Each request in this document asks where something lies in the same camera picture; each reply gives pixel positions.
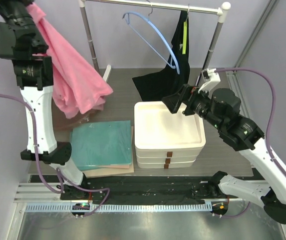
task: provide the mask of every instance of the black garment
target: black garment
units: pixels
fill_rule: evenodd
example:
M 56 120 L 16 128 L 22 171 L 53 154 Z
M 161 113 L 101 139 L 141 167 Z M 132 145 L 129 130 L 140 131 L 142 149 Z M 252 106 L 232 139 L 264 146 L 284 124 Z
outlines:
M 172 39 L 172 50 L 176 56 L 180 74 L 177 74 L 176 69 L 170 66 L 160 72 L 151 73 L 145 76 L 133 78 L 134 84 L 144 102 L 161 101 L 163 97 L 176 93 L 183 84 L 187 84 L 189 79 L 190 67 L 188 63 L 189 56 L 189 22 L 187 20 L 187 46 L 186 54 L 182 54 L 180 44 L 183 43 L 184 22 L 187 18 L 187 12 L 181 11 L 179 22 Z

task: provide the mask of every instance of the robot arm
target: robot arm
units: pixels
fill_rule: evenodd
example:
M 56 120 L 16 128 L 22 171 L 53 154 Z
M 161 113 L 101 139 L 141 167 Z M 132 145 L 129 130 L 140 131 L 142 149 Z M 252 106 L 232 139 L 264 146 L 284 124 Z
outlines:
M 247 158 L 270 185 L 250 183 L 220 171 L 209 182 L 212 189 L 253 202 L 271 218 L 286 224 L 286 165 L 274 152 L 274 157 L 270 156 L 264 133 L 256 123 L 240 115 L 241 100 L 233 91 L 219 88 L 209 98 L 209 91 L 220 82 L 216 69 L 208 69 L 203 75 L 205 83 L 200 88 L 185 84 L 162 102 L 172 114 L 184 103 L 184 115 L 198 114 L 208 121 L 217 128 L 220 138 Z
M 57 142 L 54 137 L 52 61 L 49 56 L 35 56 L 45 54 L 48 45 L 26 10 L 31 3 L 33 0 L 0 0 L 0 15 L 5 20 L 0 22 L 0 58 L 12 61 L 17 86 L 24 101 L 34 110 L 37 122 L 38 148 L 35 152 L 32 118 L 26 109 L 28 144 L 21 158 L 34 161 L 38 154 L 40 161 L 59 168 L 72 183 L 86 188 L 85 175 L 71 159 L 71 144 Z

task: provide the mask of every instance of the pink towel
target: pink towel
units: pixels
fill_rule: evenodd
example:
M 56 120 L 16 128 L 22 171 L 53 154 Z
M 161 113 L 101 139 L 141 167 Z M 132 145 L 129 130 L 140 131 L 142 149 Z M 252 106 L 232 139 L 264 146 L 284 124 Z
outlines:
M 104 96 L 113 90 L 98 72 L 44 18 L 46 14 L 36 5 L 27 7 L 49 48 L 53 62 L 53 99 L 68 119 L 90 109 L 103 110 Z

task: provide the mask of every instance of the stacked white trays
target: stacked white trays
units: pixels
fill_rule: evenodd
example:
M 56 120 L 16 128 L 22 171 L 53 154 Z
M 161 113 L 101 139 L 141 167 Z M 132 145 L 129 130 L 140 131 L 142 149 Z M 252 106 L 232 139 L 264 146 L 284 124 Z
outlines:
M 135 148 L 140 168 L 171 169 L 193 165 L 206 139 L 203 120 L 185 116 L 182 104 L 171 114 L 161 101 L 135 105 Z

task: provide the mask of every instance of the metal frame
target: metal frame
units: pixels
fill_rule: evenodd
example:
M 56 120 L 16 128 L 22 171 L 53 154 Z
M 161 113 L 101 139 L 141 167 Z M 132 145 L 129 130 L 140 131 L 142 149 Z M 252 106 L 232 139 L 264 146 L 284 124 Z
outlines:
M 94 64 L 94 68 L 96 71 L 99 72 L 99 65 L 97 61 L 97 56 L 95 52 L 95 47 L 93 43 L 92 33 L 89 27 L 87 13 L 85 9 L 85 1 L 91 1 L 91 2 L 99 2 L 99 3 L 108 3 L 108 4 L 121 4 L 121 5 L 132 5 L 132 6 L 140 6 L 140 7 L 153 7 L 153 8 L 159 8 L 159 9 L 168 9 L 168 10 L 181 10 L 181 11 L 188 11 L 193 13 L 203 13 L 203 14 L 213 14 L 218 16 L 218 22 L 214 31 L 214 35 L 211 41 L 211 44 L 209 46 L 205 62 L 203 65 L 203 69 L 206 69 L 210 63 L 210 60 L 212 58 L 219 34 L 221 32 L 223 23 L 226 19 L 227 12 L 230 9 L 231 5 L 229 2 L 225 2 L 222 4 L 219 8 L 206 8 L 206 7 L 197 7 L 197 6 L 189 6 L 189 5 L 179 5 L 179 4 L 168 4 L 168 3 L 157 3 L 157 2 L 149 2 L 149 1 L 132 1 L 132 0 L 78 0 L 84 27 L 87 35 L 87 40 L 89 44 L 89 48 L 91 51 L 91 56 Z M 110 73 L 111 66 L 107 66 L 108 73 Z
M 272 14 L 273 10 L 275 9 L 276 5 L 278 4 L 279 0 L 270 0 L 267 6 L 265 7 L 264 12 L 262 13 L 261 17 L 259 18 L 254 31 L 252 32 L 250 38 L 248 39 L 241 55 L 239 56 L 235 67 L 238 68 L 244 61 L 245 56 L 247 55 L 249 49 L 252 47 L 254 41 L 256 40 L 259 33 L 262 31 L 263 27 L 265 26 L 267 19 Z

